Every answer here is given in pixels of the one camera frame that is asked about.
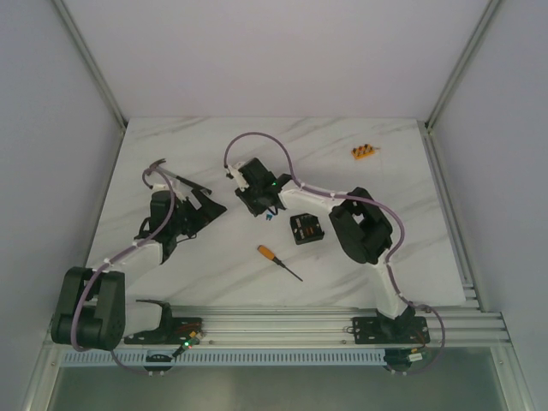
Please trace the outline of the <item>black fuse box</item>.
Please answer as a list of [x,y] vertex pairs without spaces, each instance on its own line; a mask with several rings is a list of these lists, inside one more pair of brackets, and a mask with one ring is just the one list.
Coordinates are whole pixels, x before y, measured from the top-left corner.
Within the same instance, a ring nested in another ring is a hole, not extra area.
[[289,224],[297,246],[321,241],[325,237],[319,218],[312,214],[302,213],[291,216]]

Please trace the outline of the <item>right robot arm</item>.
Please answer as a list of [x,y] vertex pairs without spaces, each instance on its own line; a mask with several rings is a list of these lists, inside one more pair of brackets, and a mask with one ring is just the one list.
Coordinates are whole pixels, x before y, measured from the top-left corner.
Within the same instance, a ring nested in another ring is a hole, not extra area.
[[372,266],[380,334],[391,342],[408,334],[415,310],[404,300],[387,262],[393,228],[364,188],[348,194],[328,193],[295,182],[288,174],[276,177],[257,158],[224,168],[238,186],[236,196],[254,216],[296,210],[328,219],[344,253],[355,263]]

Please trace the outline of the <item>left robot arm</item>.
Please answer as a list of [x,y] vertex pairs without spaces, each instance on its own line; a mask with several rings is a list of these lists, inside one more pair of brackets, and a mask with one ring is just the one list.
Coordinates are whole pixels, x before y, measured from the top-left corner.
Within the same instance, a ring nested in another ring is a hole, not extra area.
[[227,208],[193,190],[198,205],[170,190],[152,194],[149,215],[130,247],[96,267],[74,266],[64,276],[51,322],[54,343],[111,351],[120,342],[166,344],[176,339],[169,303],[131,298],[128,288],[165,263],[181,237],[195,236]]

